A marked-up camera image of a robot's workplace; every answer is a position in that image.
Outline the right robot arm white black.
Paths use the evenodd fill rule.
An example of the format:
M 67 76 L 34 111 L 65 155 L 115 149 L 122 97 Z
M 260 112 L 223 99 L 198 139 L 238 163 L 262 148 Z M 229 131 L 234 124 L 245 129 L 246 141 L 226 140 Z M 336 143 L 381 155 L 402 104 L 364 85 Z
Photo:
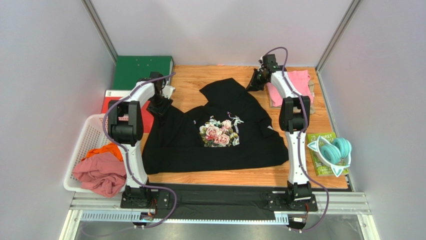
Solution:
M 267 83 L 271 83 L 282 98 L 278 123 L 285 133 L 289 154 L 286 201 L 288 204 L 309 202 L 312 199 L 312 187 L 306 170 L 305 139 L 310 122 L 311 100 L 297 91 L 288 77 L 285 65 L 279 65 L 271 53 L 260 58 L 259 68 L 253 70 L 245 90 L 262 91 Z

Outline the black floral t shirt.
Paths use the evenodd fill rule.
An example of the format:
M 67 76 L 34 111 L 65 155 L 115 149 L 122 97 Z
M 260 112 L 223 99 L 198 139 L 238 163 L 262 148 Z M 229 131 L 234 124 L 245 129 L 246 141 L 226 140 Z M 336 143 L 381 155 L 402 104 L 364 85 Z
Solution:
M 147 174 L 266 168 L 289 160 L 271 117 L 235 79 L 200 92 L 205 105 L 187 112 L 170 106 L 154 115 L 141 154 Z

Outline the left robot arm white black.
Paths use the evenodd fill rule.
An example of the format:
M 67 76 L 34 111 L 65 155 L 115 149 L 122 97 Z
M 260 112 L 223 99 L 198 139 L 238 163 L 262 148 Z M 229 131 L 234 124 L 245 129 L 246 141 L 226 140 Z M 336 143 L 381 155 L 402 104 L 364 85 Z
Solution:
M 120 148 L 126 170 L 126 184 L 122 201 L 126 204 L 152 201 L 153 186 L 147 185 L 148 176 L 144 169 L 141 140 L 144 135 L 141 107 L 151 98 L 163 97 L 163 82 L 174 76 L 153 72 L 151 78 L 138 80 L 135 87 L 124 97 L 109 105 L 103 121 L 105 136 Z

